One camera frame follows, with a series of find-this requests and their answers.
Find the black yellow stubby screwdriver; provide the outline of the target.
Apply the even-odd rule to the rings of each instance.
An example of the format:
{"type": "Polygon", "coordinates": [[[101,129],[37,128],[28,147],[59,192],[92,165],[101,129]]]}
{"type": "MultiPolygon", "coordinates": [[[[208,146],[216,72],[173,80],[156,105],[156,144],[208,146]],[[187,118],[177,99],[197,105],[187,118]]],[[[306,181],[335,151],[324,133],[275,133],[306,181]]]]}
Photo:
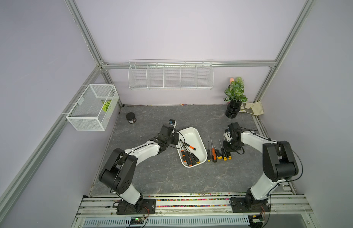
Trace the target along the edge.
{"type": "Polygon", "coordinates": [[[230,153],[230,152],[226,152],[226,156],[227,156],[227,158],[228,158],[229,160],[232,159],[232,156],[231,156],[231,153],[230,153]]]}

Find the short black yellow screwdriver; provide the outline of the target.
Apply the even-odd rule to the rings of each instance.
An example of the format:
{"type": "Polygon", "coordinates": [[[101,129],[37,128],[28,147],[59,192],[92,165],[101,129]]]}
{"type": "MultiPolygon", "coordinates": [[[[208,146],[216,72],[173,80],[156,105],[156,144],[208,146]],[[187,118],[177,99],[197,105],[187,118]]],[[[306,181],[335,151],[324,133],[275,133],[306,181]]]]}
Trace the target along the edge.
{"type": "Polygon", "coordinates": [[[222,154],[218,149],[214,149],[217,159],[221,160],[223,158],[222,154]]]}

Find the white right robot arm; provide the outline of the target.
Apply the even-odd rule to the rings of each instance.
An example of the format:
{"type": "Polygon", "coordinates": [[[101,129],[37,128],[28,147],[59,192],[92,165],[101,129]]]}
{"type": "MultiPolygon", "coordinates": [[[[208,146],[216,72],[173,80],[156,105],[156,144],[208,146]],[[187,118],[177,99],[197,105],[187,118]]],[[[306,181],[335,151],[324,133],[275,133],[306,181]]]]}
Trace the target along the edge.
{"type": "Polygon", "coordinates": [[[226,152],[244,151],[244,146],[248,145],[262,153],[263,174],[246,192],[246,204],[267,200],[280,183],[291,181],[299,173],[295,152],[287,141],[265,138],[237,122],[228,125],[224,137],[226,152]]]}

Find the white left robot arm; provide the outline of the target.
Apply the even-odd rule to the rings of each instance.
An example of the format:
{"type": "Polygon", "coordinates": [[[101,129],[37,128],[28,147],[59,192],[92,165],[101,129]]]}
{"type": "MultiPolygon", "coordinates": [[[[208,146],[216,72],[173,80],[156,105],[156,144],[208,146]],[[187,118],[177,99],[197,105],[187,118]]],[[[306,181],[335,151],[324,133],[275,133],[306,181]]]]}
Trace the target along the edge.
{"type": "Polygon", "coordinates": [[[99,173],[99,181],[127,203],[140,205],[143,196],[132,184],[136,166],[162,153],[168,147],[178,145],[179,134],[176,132],[176,125],[176,121],[170,119],[169,123],[161,127],[157,136],[146,143],[127,150],[114,149],[99,173]]]}

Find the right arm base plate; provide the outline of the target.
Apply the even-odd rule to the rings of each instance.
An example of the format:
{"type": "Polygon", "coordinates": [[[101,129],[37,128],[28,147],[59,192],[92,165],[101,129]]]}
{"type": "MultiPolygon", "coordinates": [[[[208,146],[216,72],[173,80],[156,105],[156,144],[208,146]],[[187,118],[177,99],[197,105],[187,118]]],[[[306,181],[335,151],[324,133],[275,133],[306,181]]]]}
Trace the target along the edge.
{"type": "Polygon", "coordinates": [[[271,207],[267,199],[255,200],[250,197],[231,197],[229,204],[232,207],[233,213],[263,213],[271,211],[271,207]]]}

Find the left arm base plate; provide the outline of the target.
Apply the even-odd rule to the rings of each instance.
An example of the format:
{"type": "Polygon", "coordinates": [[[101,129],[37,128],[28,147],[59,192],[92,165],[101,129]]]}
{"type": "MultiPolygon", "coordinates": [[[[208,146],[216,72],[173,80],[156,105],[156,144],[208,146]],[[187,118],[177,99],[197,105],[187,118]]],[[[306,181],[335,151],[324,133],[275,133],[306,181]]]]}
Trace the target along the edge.
{"type": "Polygon", "coordinates": [[[121,200],[117,206],[117,215],[152,215],[156,211],[156,199],[142,199],[135,205],[128,203],[125,200],[121,200]]]}

